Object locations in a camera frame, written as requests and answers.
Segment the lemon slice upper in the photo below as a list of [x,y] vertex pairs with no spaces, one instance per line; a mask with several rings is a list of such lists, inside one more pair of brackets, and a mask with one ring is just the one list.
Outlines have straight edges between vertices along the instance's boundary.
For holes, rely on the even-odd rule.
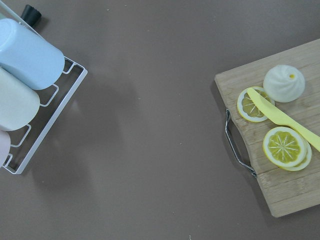
[[247,88],[244,89],[237,99],[237,111],[241,117],[252,123],[260,123],[267,120],[267,117],[255,106],[250,99]]

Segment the lemon slice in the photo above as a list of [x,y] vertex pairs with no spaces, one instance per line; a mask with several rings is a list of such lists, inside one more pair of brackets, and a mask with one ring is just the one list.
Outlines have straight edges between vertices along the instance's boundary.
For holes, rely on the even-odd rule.
[[237,111],[241,117],[252,123],[260,123],[267,120],[267,117],[255,106],[250,99],[247,88],[244,89],[237,99]]
[[269,130],[262,143],[263,151],[270,162],[286,171],[300,171],[312,159],[310,144],[295,130],[279,126]]

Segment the yellow plastic knife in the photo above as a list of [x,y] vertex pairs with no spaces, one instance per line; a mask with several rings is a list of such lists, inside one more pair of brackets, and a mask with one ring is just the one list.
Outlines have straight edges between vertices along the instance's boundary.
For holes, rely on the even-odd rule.
[[247,94],[258,110],[260,110],[274,124],[292,128],[302,135],[302,137],[304,137],[316,150],[320,151],[320,137],[318,135],[311,132],[293,118],[282,112],[279,108],[262,97],[252,87],[247,89]]

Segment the white toy steamed bun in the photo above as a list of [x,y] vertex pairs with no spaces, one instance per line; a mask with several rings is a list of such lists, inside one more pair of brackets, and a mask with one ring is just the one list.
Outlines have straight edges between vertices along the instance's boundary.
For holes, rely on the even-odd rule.
[[298,99],[305,90],[304,75],[290,65],[276,65],[271,68],[263,80],[266,94],[274,101],[288,103]]

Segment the lemon slice lower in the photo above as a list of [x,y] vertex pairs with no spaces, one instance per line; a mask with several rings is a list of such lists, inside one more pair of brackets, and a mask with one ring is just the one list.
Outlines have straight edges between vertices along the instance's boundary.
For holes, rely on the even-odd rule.
[[269,130],[262,143],[263,151],[270,162],[286,171],[300,171],[312,159],[310,144],[295,130],[279,126]]

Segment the white plastic cup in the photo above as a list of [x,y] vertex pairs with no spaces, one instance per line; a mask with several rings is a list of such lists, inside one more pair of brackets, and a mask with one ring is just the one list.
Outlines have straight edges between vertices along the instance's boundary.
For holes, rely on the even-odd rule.
[[39,95],[1,68],[0,129],[15,131],[24,127],[36,116],[39,107]]

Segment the bamboo cutting board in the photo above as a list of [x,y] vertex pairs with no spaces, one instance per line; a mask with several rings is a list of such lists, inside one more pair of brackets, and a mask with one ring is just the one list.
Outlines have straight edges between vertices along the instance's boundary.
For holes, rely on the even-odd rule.
[[219,73],[214,81],[223,106],[230,110],[231,124],[239,132],[233,137],[242,160],[257,174],[257,182],[271,214],[278,218],[320,203],[320,153],[312,150],[310,164],[299,171],[287,171],[271,163],[263,151],[263,139],[275,125],[265,120],[244,120],[237,110],[240,93],[251,86],[262,86],[272,67],[286,64],[305,77],[305,90],[296,100],[276,103],[276,107],[315,134],[320,132],[320,42],[311,42]]

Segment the blue plastic cup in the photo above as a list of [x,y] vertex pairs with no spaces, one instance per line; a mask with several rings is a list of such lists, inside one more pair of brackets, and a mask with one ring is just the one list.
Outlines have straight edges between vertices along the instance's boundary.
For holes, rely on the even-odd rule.
[[54,84],[65,67],[64,54],[11,18],[0,20],[0,66],[33,90]]

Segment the pink plastic cup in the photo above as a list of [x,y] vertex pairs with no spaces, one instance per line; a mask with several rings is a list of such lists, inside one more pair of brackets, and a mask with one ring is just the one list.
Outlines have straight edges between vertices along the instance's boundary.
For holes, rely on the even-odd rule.
[[10,152],[11,138],[6,131],[0,131],[0,166],[2,166]]

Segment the black rubber stopper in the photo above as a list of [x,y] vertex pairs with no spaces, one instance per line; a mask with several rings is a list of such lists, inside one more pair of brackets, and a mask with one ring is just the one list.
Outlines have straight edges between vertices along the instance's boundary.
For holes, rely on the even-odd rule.
[[33,27],[41,19],[42,14],[33,6],[26,4],[20,17],[30,27]]

